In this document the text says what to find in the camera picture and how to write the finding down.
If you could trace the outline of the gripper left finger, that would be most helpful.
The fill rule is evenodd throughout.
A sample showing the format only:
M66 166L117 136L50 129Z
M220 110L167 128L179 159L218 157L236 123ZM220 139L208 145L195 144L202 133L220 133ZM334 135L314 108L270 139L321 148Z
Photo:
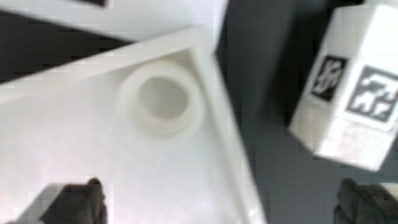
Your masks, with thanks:
M99 179L90 178L85 184L50 185L16 219L16 224L108 224Z

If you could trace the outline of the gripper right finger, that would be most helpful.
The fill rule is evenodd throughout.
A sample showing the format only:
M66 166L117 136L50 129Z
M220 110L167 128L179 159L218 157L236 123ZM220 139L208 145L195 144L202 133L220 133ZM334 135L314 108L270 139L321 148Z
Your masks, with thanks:
M341 181L334 224L398 224L398 183Z

